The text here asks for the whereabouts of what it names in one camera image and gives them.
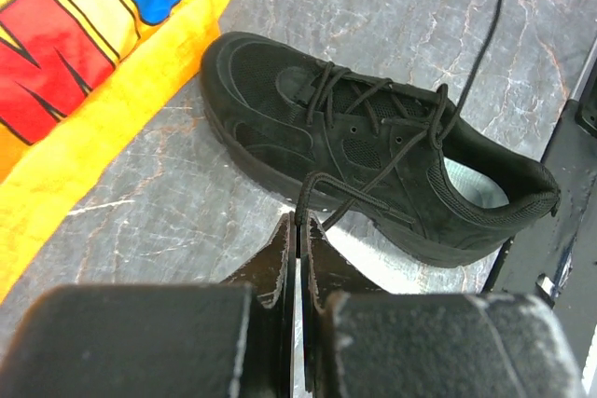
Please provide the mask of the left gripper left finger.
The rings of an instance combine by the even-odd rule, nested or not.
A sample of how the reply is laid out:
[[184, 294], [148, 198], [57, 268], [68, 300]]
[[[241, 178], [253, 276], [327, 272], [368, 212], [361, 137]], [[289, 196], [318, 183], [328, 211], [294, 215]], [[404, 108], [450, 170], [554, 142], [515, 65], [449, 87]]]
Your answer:
[[267, 243], [224, 283], [243, 288], [231, 397], [291, 397], [297, 235], [294, 214], [279, 219]]

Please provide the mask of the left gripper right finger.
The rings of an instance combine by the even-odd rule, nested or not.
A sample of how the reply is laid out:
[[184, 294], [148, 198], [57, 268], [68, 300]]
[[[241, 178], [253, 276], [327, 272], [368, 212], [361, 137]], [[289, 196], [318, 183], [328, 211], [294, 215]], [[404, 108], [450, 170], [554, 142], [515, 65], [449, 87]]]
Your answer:
[[298, 226], [302, 294], [302, 334], [305, 387], [318, 393], [324, 367], [323, 319], [326, 300], [336, 291], [349, 294], [381, 293], [383, 289], [350, 263], [328, 240], [313, 213]]

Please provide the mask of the black shoe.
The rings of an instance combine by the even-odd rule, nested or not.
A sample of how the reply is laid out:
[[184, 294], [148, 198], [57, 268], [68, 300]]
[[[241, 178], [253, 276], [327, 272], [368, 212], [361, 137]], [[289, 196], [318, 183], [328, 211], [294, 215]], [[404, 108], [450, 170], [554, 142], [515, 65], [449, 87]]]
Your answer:
[[558, 210], [548, 169], [474, 130], [446, 85], [360, 75], [245, 32], [205, 50], [200, 84], [231, 159], [298, 219], [361, 213], [428, 265], [474, 263]]

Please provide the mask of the black shoelace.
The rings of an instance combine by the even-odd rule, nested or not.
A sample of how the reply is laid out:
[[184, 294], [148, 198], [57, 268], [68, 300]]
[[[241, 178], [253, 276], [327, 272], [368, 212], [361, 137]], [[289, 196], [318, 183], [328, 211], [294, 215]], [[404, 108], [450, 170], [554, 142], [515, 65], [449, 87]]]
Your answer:
[[[363, 202], [380, 210], [383, 213], [388, 213], [389, 215], [392, 215], [393, 217], [397, 218], [398, 221], [401, 221], [404, 224], [409, 225], [414, 223], [414, 218], [392, 208], [382, 200], [374, 198], [369, 194], [369, 191], [374, 186], [377, 186], [381, 180], [384, 180], [386, 176], [390, 173], [390, 171], [396, 168], [398, 162], [401, 161], [401, 159], [408, 154], [412, 147], [414, 147], [417, 143], [422, 141], [424, 137], [428, 139], [429, 145], [433, 149], [442, 149], [444, 139], [449, 135], [451, 130], [454, 128], [457, 120], [461, 117], [462, 110], [466, 104], [467, 97], [475, 81], [482, 60], [485, 57], [486, 51], [488, 50], [490, 44], [492, 43], [497, 24], [501, 17], [503, 2], [504, 0], [496, 0], [493, 18], [489, 30], [466, 79], [465, 86], [459, 97], [456, 109], [446, 126], [444, 126], [440, 131], [440, 120], [443, 117], [444, 111], [448, 105], [449, 100], [448, 86], [444, 83], [437, 88], [435, 92], [435, 97], [433, 97], [431, 100], [421, 99], [425, 102], [431, 103], [436, 106], [435, 112], [433, 112], [433, 114], [431, 115], [431, 121], [420, 123], [412, 121], [410, 118], [407, 118], [407, 114], [404, 111], [402, 112], [402, 114], [404, 114], [404, 118], [397, 118], [396, 120], [394, 120], [395, 123], [404, 123], [413, 127], [417, 125], [419, 126], [419, 128], [421, 128], [421, 131], [418, 134], [416, 134], [410, 141], [408, 141], [402, 147], [402, 149], [400, 149], [397, 152], [397, 154], [390, 159], [387, 165], [376, 175], [376, 177], [369, 181], [368, 184], [365, 184], [365, 186], [361, 187], [361, 189], [357, 189], [353, 186], [350, 186], [344, 183], [343, 181], [340, 181], [339, 179], [335, 178], [329, 173], [309, 173], [305, 177], [305, 180], [302, 184], [301, 190], [298, 195], [297, 208], [295, 210], [295, 225], [297, 227], [305, 226], [306, 224], [308, 224], [310, 198], [315, 187], [319, 183], [332, 186], [336, 190], [350, 197], [349, 199], [344, 201], [341, 204], [341, 206], [335, 212], [333, 212], [329, 218], [327, 218], [324, 221], [324, 230], [329, 230], [332, 226], [338, 223], [339, 220], [352, 208], [352, 206], [356, 202]], [[333, 99], [331, 90], [340, 82], [342, 78], [345, 78], [350, 73], [351, 70], [346, 67], [337, 66], [333, 62], [326, 62], [326, 64], [324, 65], [323, 73], [321, 74], [320, 83], [318, 84], [314, 95], [311, 97], [308, 103], [306, 125], [312, 125], [314, 120], [315, 109], [318, 108], [320, 104], [326, 105], [325, 122], [329, 125], [332, 124]], [[373, 94], [384, 89], [393, 92], [393, 94], [395, 93], [395, 91], [397, 91], [398, 93], [402, 93], [402, 95], [404, 96], [408, 96], [413, 99], [418, 99], [418, 97], [416, 97], [414, 93], [408, 92], [408, 89], [414, 89], [413, 86], [399, 85], [395, 88], [394, 85], [395, 84], [391, 78], [379, 78], [379, 80], [375, 82], [363, 94], [359, 94], [356, 100], [354, 100], [354, 102], [346, 110], [346, 113], [352, 112], [359, 104], [363, 103], [365, 100], [368, 100], [371, 96], [373, 96]]]

